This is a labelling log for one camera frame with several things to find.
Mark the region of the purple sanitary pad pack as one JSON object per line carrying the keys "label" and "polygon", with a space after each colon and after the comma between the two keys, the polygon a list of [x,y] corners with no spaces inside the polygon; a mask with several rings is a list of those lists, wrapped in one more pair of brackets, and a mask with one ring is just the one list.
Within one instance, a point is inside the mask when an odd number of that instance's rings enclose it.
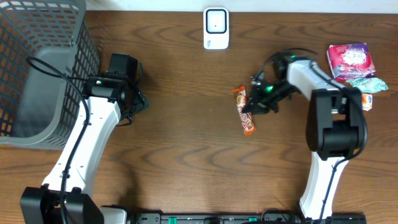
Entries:
{"label": "purple sanitary pad pack", "polygon": [[337,82],[369,78],[376,72],[367,43],[330,45],[326,59]]}

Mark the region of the mint green snack wrapper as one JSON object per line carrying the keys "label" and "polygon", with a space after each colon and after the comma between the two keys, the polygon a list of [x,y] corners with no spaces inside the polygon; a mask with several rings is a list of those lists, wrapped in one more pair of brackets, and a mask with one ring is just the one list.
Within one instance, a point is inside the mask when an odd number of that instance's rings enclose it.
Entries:
{"label": "mint green snack wrapper", "polygon": [[362,93],[378,93],[389,89],[387,84],[380,78],[356,78],[348,80],[352,87],[358,88]]}

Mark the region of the orange juice carton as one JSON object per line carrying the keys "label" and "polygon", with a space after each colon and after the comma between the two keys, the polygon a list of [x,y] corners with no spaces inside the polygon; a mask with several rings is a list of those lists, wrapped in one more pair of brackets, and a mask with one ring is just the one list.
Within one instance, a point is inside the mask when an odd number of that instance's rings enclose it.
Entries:
{"label": "orange juice carton", "polygon": [[373,108],[373,95],[370,93],[362,93],[362,109],[369,111]]}

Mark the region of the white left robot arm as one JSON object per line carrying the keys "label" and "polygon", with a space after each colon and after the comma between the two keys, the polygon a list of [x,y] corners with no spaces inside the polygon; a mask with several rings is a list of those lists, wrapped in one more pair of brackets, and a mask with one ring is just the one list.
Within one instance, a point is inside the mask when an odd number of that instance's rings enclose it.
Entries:
{"label": "white left robot arm", "polygon": [[21,196],[26,223],[129,223],[125,208],[98,207],[91,197],[113,129],[149,105],[138,84],[126,75],[87,80],[78,119],[60,158],[41,187],[26,187]]}

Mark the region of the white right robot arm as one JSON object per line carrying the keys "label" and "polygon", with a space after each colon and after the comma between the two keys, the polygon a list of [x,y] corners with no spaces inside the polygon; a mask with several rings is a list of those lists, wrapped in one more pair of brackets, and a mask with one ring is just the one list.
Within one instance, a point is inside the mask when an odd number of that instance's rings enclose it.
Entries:
{"label": "white right robot arm", "polygon": [[312,152],[307,185],[300,198],[302,218],[309,223],[333,221],[333,199],[344,168],[359,156],[368,140],[361,92],[332,80],[306,55],[292,49],[270,56],[277,80],[265,80],[261,68],[252,78],[252,91],[242,108],[244,114],[278,112],[279,101],[301,93],[309,101],[305,139]]}

